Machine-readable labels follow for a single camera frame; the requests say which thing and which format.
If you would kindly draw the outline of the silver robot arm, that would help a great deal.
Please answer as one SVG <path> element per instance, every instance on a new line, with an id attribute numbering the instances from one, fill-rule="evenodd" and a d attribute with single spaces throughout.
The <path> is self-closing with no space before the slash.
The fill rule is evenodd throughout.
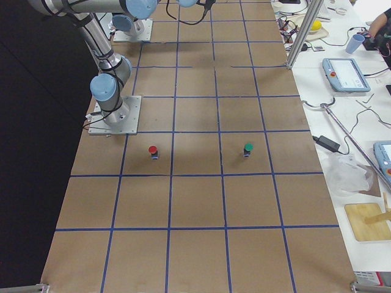
<path id="1" fill-rule="evenodd" d="M 97 61 L 99 74 L 91 80 L 90 91 L 100 107 L 101 118 L 85 126 L 102 123 L 104 128 L 123 134 L 123 127 L 131 120 L 131 107 L 121 97 L 121 91 L 130 78 L 132 65 L 113 50 L 96 14 L 111 13 L 114 17 L 125 17 L 133 24 L 151 16 L 159 2 L 29 1 L 29 4 L 46 16 L 69 17 Z"/>
<path id="2" fill-rule="evenodd" d="M 115 30 L 121 31 L 130 37 L 138 36 L 145 30 L 142 20 L 134 20 L 128 15 L 113 15 L 111 23 Z"/>

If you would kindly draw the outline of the person forearm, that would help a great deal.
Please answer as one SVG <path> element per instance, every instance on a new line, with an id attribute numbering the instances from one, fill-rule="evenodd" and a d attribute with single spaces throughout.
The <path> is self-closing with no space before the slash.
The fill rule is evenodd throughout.
<path id="1" fill-rule="evenodd" d="M 375 38 L 379 30 L 387 24 L 390 19 L 390 13 L 391 8 L 377 16 L 376 19 L 370 24 L 368 33 L 371 38 Z"/>

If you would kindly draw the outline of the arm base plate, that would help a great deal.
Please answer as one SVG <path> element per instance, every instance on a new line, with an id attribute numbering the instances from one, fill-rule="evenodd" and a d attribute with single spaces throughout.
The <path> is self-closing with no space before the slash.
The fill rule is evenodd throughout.
<path id="1" fill-rule="evenodd" d="M 99 114 L 91 118 L 92 124 L 88 125 L 88 133 L 90 135 L 137 134 L 142 97 L 123 96 L 122 100 L 121 108 L 104 120 L 99 104 L 95 103 L 94 111 Z"/>
<path id="2" fill-rule="evenodd" d="M 114 42 L 149 42 L 152 36 L 153 20 L 136 20 L 129 18 L 113 18 L 115 28 Z"/>

